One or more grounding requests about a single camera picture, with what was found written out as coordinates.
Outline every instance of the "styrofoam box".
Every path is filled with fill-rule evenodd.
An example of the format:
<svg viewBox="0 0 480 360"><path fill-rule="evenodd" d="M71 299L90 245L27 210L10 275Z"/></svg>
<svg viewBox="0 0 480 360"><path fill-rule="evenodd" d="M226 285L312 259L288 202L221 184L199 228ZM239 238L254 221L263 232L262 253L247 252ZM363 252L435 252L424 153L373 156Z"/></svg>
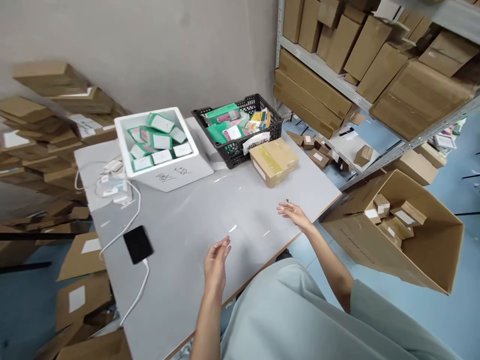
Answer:
<svg viewBox="0 0 480 360"><path fill-rule="evenodd" d="M135 144L135 141L127 130L146 125L147 116L150 113L160 114L173 121L175 126L182 129L190 143L192 153L144 170L133 171L133 158L130 155L130 149ZM194 140L178 107L117 117L115 118L115 128L126 175L129 179L144 183L163 192L169 192L214 173L205 152L199 147L199 142Z"/></svg>

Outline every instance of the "cable cord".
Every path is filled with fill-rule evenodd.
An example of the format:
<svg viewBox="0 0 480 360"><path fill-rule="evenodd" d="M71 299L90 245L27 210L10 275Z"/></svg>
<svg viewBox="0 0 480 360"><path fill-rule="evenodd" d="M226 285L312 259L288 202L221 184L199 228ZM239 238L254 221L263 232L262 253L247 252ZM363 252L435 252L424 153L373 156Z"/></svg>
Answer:
<svg viewBox="0 0 480 360"><path fill-rule="evenodd" d="M142 295L143 295L143 293L144 293L145 284L147 283L147 279L149 278L149 274L150 274L150 267L149 267L149 262L147 261L147 259L143 259L142 262L143 262L143 263L145 264L145 266L146 266L146 275L145 275L145 278L143 279L143 283L141 284L140 291L138 292L138 295L136 296L135 301L134 301L133 304L130 306L130 308L129 308L128 311L126 312L125 316L123 317L123 319L120 321L120 327L123 326L125 319L126 319L127 316L130 314L130 312L134 309L135 305L137 305L137 303L139 302L140 298L142 297Z"/></svg>

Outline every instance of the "black smartphone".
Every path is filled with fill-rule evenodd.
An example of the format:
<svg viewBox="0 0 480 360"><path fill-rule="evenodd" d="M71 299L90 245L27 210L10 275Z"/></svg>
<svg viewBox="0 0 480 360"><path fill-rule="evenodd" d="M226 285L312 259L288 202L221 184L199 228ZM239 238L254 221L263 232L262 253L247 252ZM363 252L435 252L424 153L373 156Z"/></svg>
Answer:
<svg viewBox="0 0 480 360"><path fill-rule="evenodd" d="M133 264L138 264L154 253L143 225L123 234L123 239Z"/></svg>

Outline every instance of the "black plastic crate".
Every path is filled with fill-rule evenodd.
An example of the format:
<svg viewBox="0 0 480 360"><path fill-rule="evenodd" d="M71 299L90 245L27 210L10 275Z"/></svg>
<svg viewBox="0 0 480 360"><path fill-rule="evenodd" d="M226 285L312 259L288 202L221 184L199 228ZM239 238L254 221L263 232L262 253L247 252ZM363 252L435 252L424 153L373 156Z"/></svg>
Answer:
<svg viewBox="0 0 480 360"><path fill-rule="evenodd" d="M266 102L263 97L260 96L260 94L247 96L245 99L241 101L236 101L235 104L238 106L238 108L241 111L243 111L244 113L249 113L250 116L252 116L254 112L259 112L267 108L268 111L270 111L270 115L271 115L270 126L263 130L257 131L249 136L241 137L239 139L231 140L229 142L221 144L219 142L215 142L213 138L210 136L210 133L207 131L207 128L209 126L206 123L205 118L202 116L203 114L206 114L218 108L204 107L198 110L193 110L191 112L195 117L195 119L200 124L201 128L203 129L203 132L205 133L207 138L210 140L213 147L218 151L221 158L223 159L223 161L225 161L225 164L229 169L233 169L237 165L243 162L246 162L247 160L250 160L250 153L248 153L247 155L244 155L243 143L246 142L248 139L250 139L252 136L255 136L263 132L270 132L270 141L276 140L280 136L282 136L282 118L270 106L270 104Z"/></svg>

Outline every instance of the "open cardboard box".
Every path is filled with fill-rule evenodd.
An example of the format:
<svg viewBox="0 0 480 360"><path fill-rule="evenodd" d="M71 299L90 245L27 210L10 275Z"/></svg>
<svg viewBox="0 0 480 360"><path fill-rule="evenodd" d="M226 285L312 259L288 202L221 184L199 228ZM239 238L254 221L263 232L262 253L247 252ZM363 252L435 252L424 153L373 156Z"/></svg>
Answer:
<svg viewBox="0 0 480 360"><path fill-rule="evenodd" d="M415 236L397 248L364 214L380 193L390 202L408 201L426 216ZM451 294L464 225L431 193L399 170L371 180L347 195L321 222L358 264L405 282Z"/></svg>

